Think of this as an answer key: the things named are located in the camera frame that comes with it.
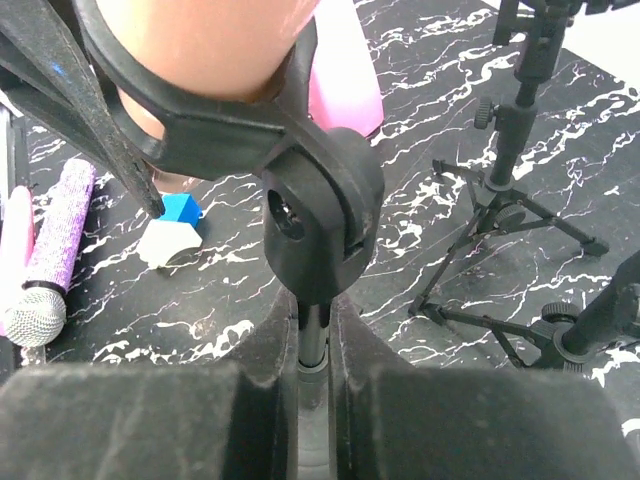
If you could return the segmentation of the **purple glitter microphone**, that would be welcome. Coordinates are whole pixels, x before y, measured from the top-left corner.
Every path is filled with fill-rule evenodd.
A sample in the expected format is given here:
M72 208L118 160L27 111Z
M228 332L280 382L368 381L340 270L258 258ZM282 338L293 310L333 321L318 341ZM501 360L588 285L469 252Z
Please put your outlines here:
M67 320L69 291L96 177L94 166L67 161L52 189L21 294L4 320L6 338L35 348L53 341Z

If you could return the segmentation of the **black tripod shock-mount stand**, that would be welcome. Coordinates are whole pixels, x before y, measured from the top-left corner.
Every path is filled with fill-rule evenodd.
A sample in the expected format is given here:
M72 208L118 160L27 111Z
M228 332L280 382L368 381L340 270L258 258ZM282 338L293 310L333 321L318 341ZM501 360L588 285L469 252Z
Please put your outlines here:
M421 296L409 312L423 313L439 325L450 321L490 331L519 369L580 373L599 349L620 337L639 338L639 254L623 261L609 284L585 308L568 302L549 303L543 306L541 319L529 326L445 308ZM525 363L507 339L509 335L531 343L540 356L531 364Z

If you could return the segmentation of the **pink wedge-shaped box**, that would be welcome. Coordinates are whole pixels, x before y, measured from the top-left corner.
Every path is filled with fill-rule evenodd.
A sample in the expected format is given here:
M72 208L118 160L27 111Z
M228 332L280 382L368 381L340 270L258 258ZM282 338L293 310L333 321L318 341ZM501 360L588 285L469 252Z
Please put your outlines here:
M317 47L309 114L323 129L346 127L369 136L382 124L381 90L355 4L323 0L315 9Z

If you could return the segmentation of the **beige microphone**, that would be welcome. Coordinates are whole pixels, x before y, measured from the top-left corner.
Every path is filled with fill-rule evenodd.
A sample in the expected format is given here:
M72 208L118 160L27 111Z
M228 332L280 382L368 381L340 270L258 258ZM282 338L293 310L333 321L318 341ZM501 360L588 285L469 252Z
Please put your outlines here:
M270 100L314 1L100 1L107 27L147 70L191 93Z

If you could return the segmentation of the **pink plastic microphone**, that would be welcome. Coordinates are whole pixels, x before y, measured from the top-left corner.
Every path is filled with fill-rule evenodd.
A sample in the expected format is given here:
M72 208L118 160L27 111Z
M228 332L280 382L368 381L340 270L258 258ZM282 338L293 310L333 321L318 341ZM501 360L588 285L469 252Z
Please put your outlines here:
M5 206L1 235L1 336L6 336L9 312L22 296L22 284L34 246L31 190L13 189Z

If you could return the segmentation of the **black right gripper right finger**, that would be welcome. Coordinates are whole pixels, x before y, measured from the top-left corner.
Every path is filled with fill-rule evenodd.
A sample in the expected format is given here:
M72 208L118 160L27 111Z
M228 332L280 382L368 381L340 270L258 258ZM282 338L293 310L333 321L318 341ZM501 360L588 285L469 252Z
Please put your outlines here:
M571 374L416 367L347 296L329 323L334 479L635 479L605 392Z

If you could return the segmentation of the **black round-base stand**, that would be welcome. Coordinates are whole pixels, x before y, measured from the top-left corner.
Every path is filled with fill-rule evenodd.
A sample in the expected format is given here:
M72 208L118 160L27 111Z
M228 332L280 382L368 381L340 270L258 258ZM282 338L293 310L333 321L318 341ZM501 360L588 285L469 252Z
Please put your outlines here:
M252 173L266 188L264 249L296 302L297 475L330 475L329 323L334 301L366 269L384 193L368 141L323 130L308 116L316 28L285 58L268 102L209 100L143 67L93 1L5 1L1 84L25 113L111 171L152 214L161 210L150 166L213 180Z

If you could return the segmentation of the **blue and white small block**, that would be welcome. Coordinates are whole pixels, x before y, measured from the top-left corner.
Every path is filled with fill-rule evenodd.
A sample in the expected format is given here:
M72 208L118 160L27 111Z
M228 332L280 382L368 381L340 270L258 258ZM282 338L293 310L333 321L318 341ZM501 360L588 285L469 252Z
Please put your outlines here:
M202 209L190 193L174 193L162 198L164 213L150 220L136 252L150 269L167 267L170 261L187 251L199 249L203 239L196 231Z

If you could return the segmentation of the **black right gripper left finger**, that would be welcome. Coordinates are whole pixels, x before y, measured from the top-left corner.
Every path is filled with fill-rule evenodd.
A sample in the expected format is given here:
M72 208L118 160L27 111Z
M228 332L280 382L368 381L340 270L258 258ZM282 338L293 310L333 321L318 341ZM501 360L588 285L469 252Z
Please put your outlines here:
M54 363L1 390L5 479L293 479L297 307L206 365Z

